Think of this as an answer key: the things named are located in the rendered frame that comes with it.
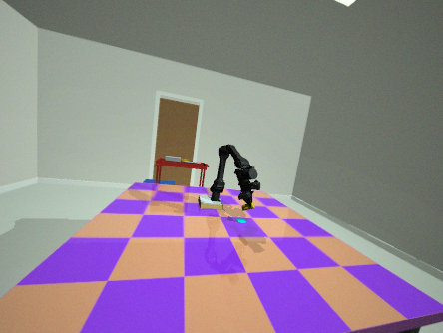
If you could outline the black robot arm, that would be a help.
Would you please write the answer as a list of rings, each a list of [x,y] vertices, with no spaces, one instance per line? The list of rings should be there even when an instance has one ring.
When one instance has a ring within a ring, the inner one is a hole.
[[[220,146],[218,174],[214,184],[210,188],[210,191],[212,192],[211,201],[220,202],[220,193],[223,193],[225,186],[225,182],[223,181],[225,163],[229,154],[234,158],[234,164],[237,167],[234,174],[236,174],[238,181],[257,178],[257,171],[254,169],[254,166],[250,166],[249,161],[238,152],[234,145]],[[251,191],[252,189],[260,190],[260,182],[258,182],[258,180],[248,183],[248,190]]]

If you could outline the yellow cylinder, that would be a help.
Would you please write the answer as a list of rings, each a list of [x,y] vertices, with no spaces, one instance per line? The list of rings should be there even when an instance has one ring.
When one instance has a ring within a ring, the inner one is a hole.
[[[245,205],[242,205],[241,208],[242,208],[243,211],[254,209],[254,204],[252,203],[251,207],[249,207],[247,204],[245,204]]]

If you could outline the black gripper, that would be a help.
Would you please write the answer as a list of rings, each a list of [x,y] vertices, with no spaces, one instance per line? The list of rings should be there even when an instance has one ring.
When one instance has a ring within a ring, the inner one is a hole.
[[[239,181],[238,185],[240,185],[241,193],[239,194],[238,199],[243,200],[249,207],[251,207],[254,191],[248,190],[248,183],[249,180]]]

